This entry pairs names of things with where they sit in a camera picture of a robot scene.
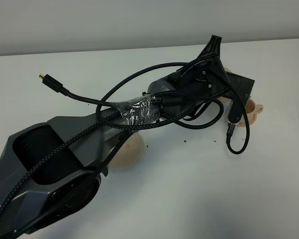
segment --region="cup handle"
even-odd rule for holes
[[[260,114],[264,110],[263,105],[256,105],[254,114]]]

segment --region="gray plastic housing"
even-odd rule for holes
[[[102,116],[106,117],[116,111],[113,108],[102,111]],[[113,122],[122,123],[121,116],[113,119]],[[55,117],[45,123],[35,124],[18,133],[11,135],[4,147],[0,157],[0,205],[27,172],[21,161],[12,149],[13,142],[22,134],[35,128],[50,125],[52,129],[65,142],[71,137],[81,132],[85,128],[96,122],[95,114],[85,117]],[[98,166],[110,150],[117,144],[118,136],[122,133],[120,129],[101,126],[69,146],[83,166]],[[33,218],[38,216],[44,207],[49,195],[53,194],[62,186],[72,180],[90,174],[89,169],[80,169],[66,176],[60,181],[50,185],[39,185],[30,179],[22,188],[19,194],[8,206],[3,217],[0,219],[0,239],[9,238],[14,230],[20,229]]]

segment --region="beige object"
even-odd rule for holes
[[[137,133],[132,135],[119,149],[112,161],[110,168],[131,166],[135,164],[144,153],[144,141]]]
[[[249,125],[252,125],[256,121],[257,114],[260,114],[263,110],[264,110],[263,105],[257,105],[252,99],[248,100],[246,104],[246,113],[247,113]],[[244,117],[241,118],[237,126],[246,127]]]

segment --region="plastic wrap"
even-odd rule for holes
[[[124,119],[124,124],[140,125],[149,124],[159,119],[159,106],[153,104],[153,95],[144,95],[130,101],[113,103]]]

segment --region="black cable end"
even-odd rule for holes
[[[227,137],[226,137],[226,141],[227,143],[230,142],[231,136],[233,136],[234,130],[235,130],[235,125],[232,123],[228,124],[228,130],[227,130]]]
[[[69,90],[63,87],[62,83],[55,80],[52,76],[49,75],[42,75],[40,74],[39,77],[42,79],[42,83],[45,84],[50,89],[54,90],[57,93],[62,93],[65,96],[69,93]]]

